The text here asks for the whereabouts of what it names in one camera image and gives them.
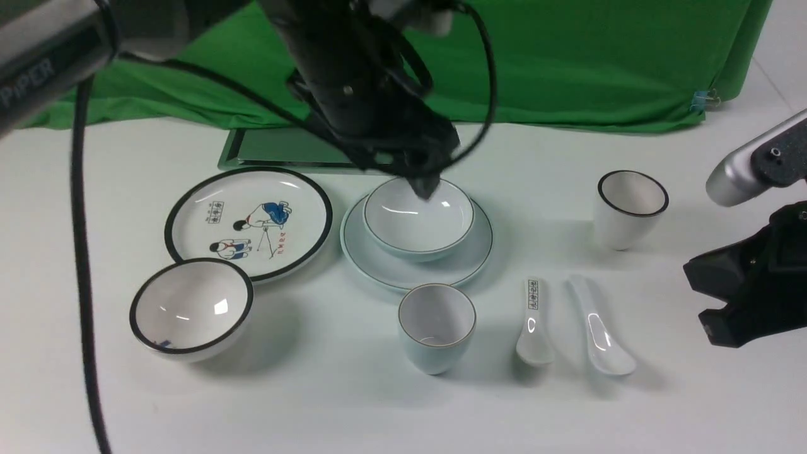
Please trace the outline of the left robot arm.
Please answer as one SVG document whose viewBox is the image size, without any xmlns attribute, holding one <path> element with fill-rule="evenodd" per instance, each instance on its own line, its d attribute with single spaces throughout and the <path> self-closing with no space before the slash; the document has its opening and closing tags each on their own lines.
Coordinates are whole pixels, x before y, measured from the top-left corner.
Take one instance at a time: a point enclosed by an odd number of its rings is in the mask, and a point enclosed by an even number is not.
<svg viewBox="0 0 807 454">
<path fill-rule="evenodd" d="M 339 150 L 362 170 L 409 179 L 428 199 L 456 163 L 455 126 L 424 103 L 433 88 L 403 30 L 450 1 L 260 1 L 294 62 L 300 120 L 242 83 L 179 61 L 247 1 L 3 1 L 2 133 L 40 114 L 113 60 L 185 70 L 239 92 Z"/>
</svg>

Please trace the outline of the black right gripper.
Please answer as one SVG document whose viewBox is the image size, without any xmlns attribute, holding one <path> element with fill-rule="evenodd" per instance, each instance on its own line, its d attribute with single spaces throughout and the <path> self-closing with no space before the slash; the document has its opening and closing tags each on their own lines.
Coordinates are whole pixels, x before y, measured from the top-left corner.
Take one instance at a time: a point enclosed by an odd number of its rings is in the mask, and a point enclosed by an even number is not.
<svg viewBox="0 0 807 454">
<path fill-rule="evenodd" d="M 739 348 L 806 325 L 806 204 L 785 205 L 755 235 L 690 259 L 692 290 L 722 301 L 698 316 L 709 342 Z"/>
</svg>

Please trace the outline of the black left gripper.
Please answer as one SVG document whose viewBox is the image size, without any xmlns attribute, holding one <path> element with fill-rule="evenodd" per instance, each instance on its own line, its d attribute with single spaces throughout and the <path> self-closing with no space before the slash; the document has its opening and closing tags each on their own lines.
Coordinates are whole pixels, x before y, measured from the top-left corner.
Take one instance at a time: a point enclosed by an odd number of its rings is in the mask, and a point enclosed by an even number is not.
<svg viewBox="0 0 807 454">
<path fill-rule="evenodd" d="M 311 107 L 349 161 L 400 177 L 429 201 L 459 145 L 455 126 L 426 105 L 434 83 L 404 37 L 432 1 L 264 1 Z"/>
</svg>

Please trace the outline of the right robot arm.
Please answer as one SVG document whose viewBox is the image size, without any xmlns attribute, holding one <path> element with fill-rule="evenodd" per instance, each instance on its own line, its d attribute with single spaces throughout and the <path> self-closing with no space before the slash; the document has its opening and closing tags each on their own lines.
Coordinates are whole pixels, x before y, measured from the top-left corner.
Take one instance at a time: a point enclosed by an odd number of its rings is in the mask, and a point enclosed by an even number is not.
<svg viewBox="0 0 807 454">
<path fill-rule="evenodd" d="M 769 189 L 805 181 L 806 112 L 800 111 L 729 153 L 705 188 L 734 207 Z M 784 205 L 755 235 L 683 265 L 692 290 L 723 302 L 699 314 L 712 345 L 739 348 L 806 325 L 806 204 Z"/>
</svg>

